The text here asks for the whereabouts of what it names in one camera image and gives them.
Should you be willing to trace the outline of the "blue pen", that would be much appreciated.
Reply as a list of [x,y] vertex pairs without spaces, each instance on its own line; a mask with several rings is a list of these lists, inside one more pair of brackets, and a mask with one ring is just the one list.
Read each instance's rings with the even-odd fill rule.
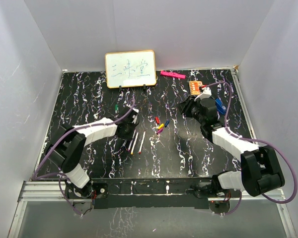
[[123,145],[122,145],[122,146],[123,146],[124,149],[127,149],[127,142],[128,142],[128,140],[125,140],[125,141],[123,142]]

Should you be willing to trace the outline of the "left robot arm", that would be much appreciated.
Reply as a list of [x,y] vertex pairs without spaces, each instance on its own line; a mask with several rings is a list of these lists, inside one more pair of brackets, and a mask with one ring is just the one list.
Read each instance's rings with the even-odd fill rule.
[[79,197],[92,194],[91,178],[80,165],[84,148],[98,140],[117,136],[130,141],[139,124],[139,110],[127,106],[119,118],[102,118],[84,125],[62,125],[50,140],[45,158],[54,163],[74,186]]

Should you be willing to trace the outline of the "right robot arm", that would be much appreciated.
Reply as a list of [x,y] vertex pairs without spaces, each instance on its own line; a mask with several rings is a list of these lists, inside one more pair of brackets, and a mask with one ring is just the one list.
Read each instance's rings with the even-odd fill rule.
[[285,185],[275,150],[269,145],[258,146],[227,132],[218,119],[214,99],[189,96],[177,107],[184,117],[194,118],[200,124],[205,139],[240,161],[240,171],[226,171],[212,176],[211,189],[214,195],[222,197],[229,189],[234,189],[247,191],[255,197]]

